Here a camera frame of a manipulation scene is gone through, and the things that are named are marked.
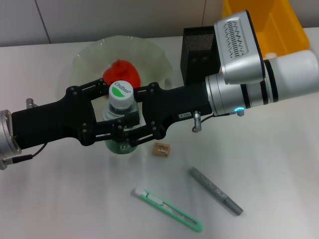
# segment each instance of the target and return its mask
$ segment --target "bottle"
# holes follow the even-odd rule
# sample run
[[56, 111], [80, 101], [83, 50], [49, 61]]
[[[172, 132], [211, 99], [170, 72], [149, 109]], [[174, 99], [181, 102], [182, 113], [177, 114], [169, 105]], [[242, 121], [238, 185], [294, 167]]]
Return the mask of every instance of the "bottle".
[[[110, 85], [109, 101], [102, 111], [103, 120], [113, 120], [128, 113], [139, 111], [138, 103], [134, 100], [133, 87], [126, 81], [116, 81]], [[107, 148], [116, 154], [133, 152], [137, 146], [131, 147], [129, 143], [106, 140]]]

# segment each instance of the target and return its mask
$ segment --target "gray marker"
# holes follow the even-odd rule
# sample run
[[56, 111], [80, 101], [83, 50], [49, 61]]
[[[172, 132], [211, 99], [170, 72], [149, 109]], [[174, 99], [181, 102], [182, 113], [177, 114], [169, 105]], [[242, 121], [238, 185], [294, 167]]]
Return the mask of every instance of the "gray marker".
[[220, 202], [225, 204], [235, 214], [240, 215], [243, 210], [231, 200], [223, 191], [221, 191], [215, 184], [206, 178], [197, 168], [192, 167], [190, 170], [191, 176], [197, 180], [208, 192], [214, 195]]

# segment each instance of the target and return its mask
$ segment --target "blue indicator light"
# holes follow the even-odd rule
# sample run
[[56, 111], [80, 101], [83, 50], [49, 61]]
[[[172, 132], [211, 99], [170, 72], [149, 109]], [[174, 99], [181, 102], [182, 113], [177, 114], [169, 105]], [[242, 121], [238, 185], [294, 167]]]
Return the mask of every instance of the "blue indicator light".
[[245, 108], [244, 107], [237, 107], [234, 112], [237, 112], [237, 111], [243, 111]]

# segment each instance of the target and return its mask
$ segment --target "clear bowl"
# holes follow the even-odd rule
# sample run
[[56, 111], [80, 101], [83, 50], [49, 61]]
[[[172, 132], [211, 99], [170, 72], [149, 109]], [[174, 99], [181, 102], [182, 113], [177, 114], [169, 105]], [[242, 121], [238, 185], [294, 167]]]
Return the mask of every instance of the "clear bowl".
[[[158, 82], [162, 89], [170, 89], [172, 65], [165, 52], [147, 39], [132, 36], [112, 36], [91, 43], [73, 60], [69, 86], [79, 86], [97, 80], [117, 60], [131, 62], [139, 73], [141, 86]], [[107, 97], [92, 101], [98, 121]]]

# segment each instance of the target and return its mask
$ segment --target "red object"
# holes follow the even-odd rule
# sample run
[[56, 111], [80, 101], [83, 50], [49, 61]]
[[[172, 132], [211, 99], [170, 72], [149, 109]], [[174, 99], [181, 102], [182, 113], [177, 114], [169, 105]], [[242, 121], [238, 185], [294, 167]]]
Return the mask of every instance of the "red object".
[[133, 88], [141, 86], [138, 71], [129, 61], [124, 60], [114, 62], [112, 67], [104, 72], [103, 79], [108, 85], [116, 81], [127, 81]]

